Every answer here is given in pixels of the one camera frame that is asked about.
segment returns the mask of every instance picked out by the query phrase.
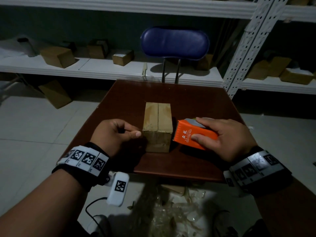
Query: cable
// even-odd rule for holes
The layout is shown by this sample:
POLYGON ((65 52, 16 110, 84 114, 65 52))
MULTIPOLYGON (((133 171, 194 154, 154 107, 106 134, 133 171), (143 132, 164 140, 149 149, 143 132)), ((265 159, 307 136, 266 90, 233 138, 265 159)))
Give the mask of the cable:
POLYGON ((93 219, 93 221, 97 224, 97 226, 99 227, 99 229, 100 229, 100 231, 101 231, 101 233, 102 233, 102 235, 103 235, 104 237, 106 237, 106 235, 105 235, 103 229, 101 228, 101 226, 99 225, 99 223, 94 219, 94 217, 88 212, 88 207, 89 207, 90 205, 92 205, 93 203, 99 201, 99 200, 106 200, 106 199, 107 199, 107 197, 102 197, 102 198, 96 199, 96 200, 92 201, 90 204, 88 204, 87 207, 86 207, 86 213, 87 213, 87 214, 93 219))

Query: white shelf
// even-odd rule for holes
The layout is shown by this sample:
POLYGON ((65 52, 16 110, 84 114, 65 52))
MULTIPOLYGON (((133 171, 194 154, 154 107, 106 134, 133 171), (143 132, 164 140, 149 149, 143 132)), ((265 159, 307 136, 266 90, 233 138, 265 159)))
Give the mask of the white shelf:
POLYGON ((280 20, 316 23, 316 7, 286 5, 280 20))
POLYGON ((291 92, 302 94, 316 94, 316 80, 313 79, 310 84, 302 85, 290 82, 283 82, 278 77, 268 76, 265 80, 256 80, 246 78, 242 81, 240 89, 291 92))
POLYGON ((0 0, 0 5, 251 19, 256 3, 215 0, 0 0))
MULTIPOLYGON (((147 58, 141 53, 136 53, 136 57, 134 61, 131 61, 124 67, 114 65, 112 59, 101 60, 76 57, 79 60, 75 64, 67 68, 58 68, 47 65, 40 55, 36 57, 22 55, 0 59, 0 71, 94 79, 161 81, 162 58, 147 58), (144 62, 147 62, 148 68, 146 79, 141 77, 144 62)), ((167 62, 165 73, 167 74, 166 82, 174 83, 176 65, 167 62)), ((220 87, 223 83, 223 79, 216 67, 209 71, 196 71, 192 67, 181 67, 179 77, 179 84, 220 87)))

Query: white sensor device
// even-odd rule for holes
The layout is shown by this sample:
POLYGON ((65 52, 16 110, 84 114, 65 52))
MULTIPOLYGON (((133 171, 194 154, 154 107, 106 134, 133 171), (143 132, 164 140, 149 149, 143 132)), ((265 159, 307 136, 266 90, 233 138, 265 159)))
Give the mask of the white sensor device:
POLYGON ((120 207, 123 204, 126 189, 130 177, 123 172, 117 172, 114 176, 110 194, 106 202, 111 205, 120 207))

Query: brown table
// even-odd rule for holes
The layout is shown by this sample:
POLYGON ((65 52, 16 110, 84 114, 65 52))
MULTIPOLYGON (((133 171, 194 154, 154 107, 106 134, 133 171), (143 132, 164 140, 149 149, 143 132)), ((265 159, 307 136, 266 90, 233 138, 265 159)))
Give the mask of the brown table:
MULTIPOLYGON (((197 116, 244 123, 223 88, 117 80, 65 152, 88 142, 94 129, 105 119, 124 119, 142 129, 146 102, 170 103, 174 123, 197 116)), ((169 153, 143 154, 130 171, 180 179, 224 181, 220 170, 223 163, 215 153, 177 143, 170 149, 169 153)), ((124 164, 120 160, 116 170, 128 171, 124 164)))

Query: blue chair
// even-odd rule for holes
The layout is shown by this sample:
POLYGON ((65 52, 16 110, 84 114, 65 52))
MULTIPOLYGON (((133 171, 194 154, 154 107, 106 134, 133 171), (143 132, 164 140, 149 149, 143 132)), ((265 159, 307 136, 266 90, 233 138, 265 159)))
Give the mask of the blue chair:
POLYGON ((166 58, 178 58, 175 84, 179 81, 181 59, 198 61, 208 52, 210 41, 203 31, 156 26, 145 30, 141 37, 142 51, 152 57, 162 57, 162 83, 165 83, 166 58))

